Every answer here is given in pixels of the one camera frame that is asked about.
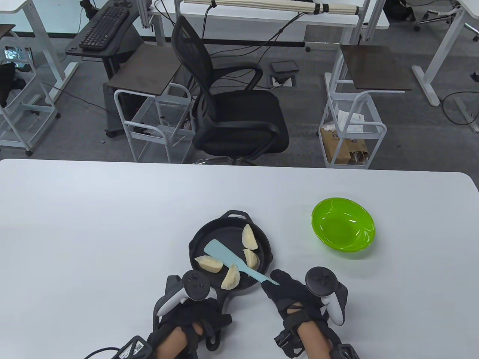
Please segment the skillet helper handle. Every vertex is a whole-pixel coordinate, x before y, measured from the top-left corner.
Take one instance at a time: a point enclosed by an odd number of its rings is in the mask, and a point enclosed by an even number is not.
[[[217,300],[218,300],[218,306],[219,306],[219,312],[223,314],[223,307],[225,305],[225,300],[226,297],[228,297],[228,292],[221,289],[217,290]],[[211,337],[206,338],[206,348],[209,351],[215,351],[219,348],[219,344],[221,343],[221,330],[218,330],[215,333],[215,342],[211,342]]]
[[[248,223],[253,223],[253,220],[251,219],[250,215],[247,214],[246,212],[243,212],[243,211],[236,211],[236,210],[231,210],[231,211],[228,211],[226,212],[224,215],[222,215],[220,218],[227,218],[227,217],[231,217],[232,214],[235,214],[237,216],[241,216],[243,217],[244,219],[246,219],[246,221]]]

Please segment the keyboard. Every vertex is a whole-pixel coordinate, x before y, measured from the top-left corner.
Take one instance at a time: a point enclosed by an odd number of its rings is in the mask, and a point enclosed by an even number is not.
[[[106,49],[129,14],[129,10],[122,7],[110,6],[102,10],[101,17],[94,22],[79,46],[82,49],[92,51]]]

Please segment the plastic bowl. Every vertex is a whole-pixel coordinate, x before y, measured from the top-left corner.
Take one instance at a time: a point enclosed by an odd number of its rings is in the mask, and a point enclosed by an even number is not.
[[[358,252],[374,241],[376,229],[371,215],[346,198],[328,198],[311,214],[314,233],[326,245],[341,252]]]

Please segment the gray carpet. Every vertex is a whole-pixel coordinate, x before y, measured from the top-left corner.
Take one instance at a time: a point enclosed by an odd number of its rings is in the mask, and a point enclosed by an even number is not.
[[[416,8],[417,17],[421,17],[426,8]],[[410,23],[392,24],[389,30],[377,31],[372,44],[388,45],[397,54],[399,62],[408,68],[411,65],[426,68],[447,31],[447,25],[445,23],[425,25],[418,33],[412,28],[413,25]],[[325,28],[309,27],[308,40],[315,37],[318,41],[321,41],[322,37],[327,40],[329,34],[325,31]],[[455,91],[479,90],[479,84],[474,83],[469,77],[474,70],[479,69],[479,44],[474,43],[472,37],[473,35],[466,30],[461,33],[437,75],[433,85],[440,97]],[[34,39],[26,39],[26,42],[35,50],[37,65],[44,64],[45,59],[35,47]],[[53,42],[61,53],[68,40],[54,39]],[[217,51],[230,47],[216,45],[209,48],[210,51]],[[257,61],[262,51],[241,59]],[[335,52],[331,50],[306,53],[304,48],[273,47],[263,58],[261,64],[266,72],[270,62],[282,59],[294,59],[300,71],[297,75],[296,88],[272,90],[280,99],[290,132],[290,146],[282,154],[262,156],[257,161],[259,164],[324,167],[315,132],[326,98],[323,74],[331,71],[334,57]],[[54,83],[48,68],[41,68],[39,72],[46,83]],[[271,84],[266,82],[267,78],[269,76],[264,76],[260,85],[270,87]],[[246,75],[239,80],[248,79]],[[106,80],[102,63],[82,62],[66,90],[86,101],[104,106],[102,83]],[[381,118],[388,126],[388,132],[371,168],[458,171],[467,173],[476,185],[479,185],[479,134],[472,133],[469,126],[450,123],[440,108],[429,105],[415,79],[413,83],[413,91],[404,95],[374,96]],[[239,84],[229,80],[217,83],[217,86],[234,85]],[[463,99],[471,112],[478,110],[479,95],[464,96]],[[114,139],[105,136],[103,131],[105,112],[102,109],[67,94],[60,96],[57,106],[62,118],[55,123],[31,158],[132,161],[124,136]],[[460,120],[461,117],[455,113],[454,106],[448,106],[448,109]],[[204,155],[193,152],[189,161],[202,156]],[[25,158],[25,155],[21,149],[2,147],[0,157]]]

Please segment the black office chair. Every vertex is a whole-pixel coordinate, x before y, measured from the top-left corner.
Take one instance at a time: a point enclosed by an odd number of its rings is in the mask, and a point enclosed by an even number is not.
[[[263,75],[256,63],[236,63],[213,68],[203,41],[184,16],[171,35],[176,56],[199,85],[200,95],[193,108],[193,145],[209,155],[251,163],[264,153],[280,153],[289,145],[288,129],[272,93],[253,90]],[[244,90],[210,93],[211,85],[231,72],[253,69],[254,77]],[[211,158],[201,161],[208,163]]]

